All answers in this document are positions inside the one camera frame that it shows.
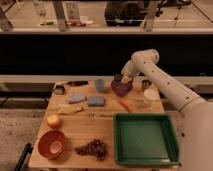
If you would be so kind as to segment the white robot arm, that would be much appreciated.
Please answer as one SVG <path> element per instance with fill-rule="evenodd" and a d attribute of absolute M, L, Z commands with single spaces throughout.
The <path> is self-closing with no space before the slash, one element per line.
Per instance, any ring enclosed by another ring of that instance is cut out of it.
<path fill-rule="evenodd" d="M 178 171 L 213 171 L 213 102 L 157 66 L 155 49 L 136 51 L 123 67 L 124 84 L 143 73 L 184 116 Z"/>

